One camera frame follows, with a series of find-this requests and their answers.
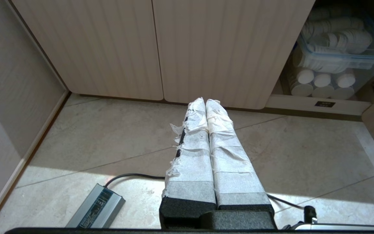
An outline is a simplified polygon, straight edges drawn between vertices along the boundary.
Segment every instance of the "floor tile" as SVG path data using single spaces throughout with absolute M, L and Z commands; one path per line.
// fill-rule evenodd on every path
M 66 104 L 64 105 L 65 107 L 71 106 L 71 105 L 77 105 L 85 102 L 92 102 L 95 100 L 101 99 L 99 97 L 84 97 L 80 96 L 77 93 L 72 93 L 69 96 L 69 99 L 67 100 Z
M 74 97 L 86 100 L 85 97 Z M 17 187 L 169 148 L 186 106 L 99 99 L 65 107 Z M 230 111 L 235 127 L 280 117 Z
M 287 116 L 236 133 L 265 190 L 300 203 L 374 176 L 373 152 L 365 152 L 374 142 L 359 140 L 361 128 L 359 122 Z
M 362 144 L 362 147 L 368 155 L 370 162 L 374 167 L 374 140 L 364 124 L 358 124 L 353 128 L 353 133 Z
M 124 173 L 164 176 L 175 148 L 111 163 L 16 188 L 0 212 L 0 233 L 17 227 L 64 227 L 96 183 Z M 158 209 L 164 181 L 121 178 L 109 188 L 126 200 L 112 228 L 160 228 Z
M 251 126 L 253 124 L 263 123 L 284 116 L 279 114 L 266 114 L 237 110 L 227 110 L 227 113 L 229 114 L 229 118 L 233 121 L 233 126 L 235 129 Z
M 374 225 L 374 177 L 300 205 L 315 207 L 319 223 Z M 300 220 L 303 211 L 295 208 L 275 214 L 278 228 Z

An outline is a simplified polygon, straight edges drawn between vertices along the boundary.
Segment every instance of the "wall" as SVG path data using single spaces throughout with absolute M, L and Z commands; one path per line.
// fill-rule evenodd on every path
M 0 0 L 0 202 L 66 94 Z

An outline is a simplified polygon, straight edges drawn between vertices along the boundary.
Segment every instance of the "label sticker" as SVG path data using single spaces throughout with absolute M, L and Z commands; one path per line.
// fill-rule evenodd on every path
M 82 221 L 80 221 L 77 228 L 90 228 L 111 196 L 112 192 L 104 188 L 104 190 L 101 192 L 98 198 L 96 198 L 95 203 L 93 203 L 92 207 L 90 207 Z
M 322 107 L 322 108 L 332 108 L 336 104 L 335 102 L 323 102 L 323 101 L 318 101 L 316 103 L 316 107 Z

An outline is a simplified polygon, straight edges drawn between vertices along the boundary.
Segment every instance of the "power cord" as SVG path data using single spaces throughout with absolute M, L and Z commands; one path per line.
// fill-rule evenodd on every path
M 104 185 L 105 188 L 108 188 L 108 185 L 110 185 L 114 180 L 126 177 L 126 176 L 139 176 L 139 177 L 145 177 L 145 178 L 150 178 L 150 179 L 165 179 L 164 176 L 150 176 L 150 175 L 145 175 L 145 174 L 139 174 L 139 173 L 127 173 L 127 174 L 122 174 L 115 176 L 114 178 L 110 179 L 106 185 Z
M 118 175 L 112 179 L 110 179 L 105 185 L 104 187 L 105 188 L 108 188 L 108 185 L 110 185 L 114 180 L 116 179 L 119 179 L 119 178 L 122 178 L 122 177 L 126 177 L 126 176 L 139 176 L 139 177 L 145 177 L 145 178 L 150 178 L 150 179 L 165 179 L 164 176 L 151 176 L 151 175 L 145 175 L 145 174 L 139 174 L 139 173 L 127 173 L 127 174 L 122 174 L 122 175 Z M 287 205 L 290 205 L 290 206 L 293 206 L 295 208 L 298 208 L 298 209 L 304 209 L 304 207 L 302 206 L 299 206 L 299 205 L 296 205 L 294 203 L 290 203 L 289 201 L 285 201 L 285 200 L 282 200 L 281 198 L 277 198 L 277 197 L 274 197 L 270 194 L 266 194 L 268 196 L 268 198 L 272 199 L 272 200 L 276 200 L 278 202 L 282 202 L 282 203 L 285 203 Z

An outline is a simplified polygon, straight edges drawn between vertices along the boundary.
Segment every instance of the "power supply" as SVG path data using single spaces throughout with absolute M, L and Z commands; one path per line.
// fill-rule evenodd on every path
M 124 203 L 122 196 L 96 184 L 66 228 L 109 228 Z

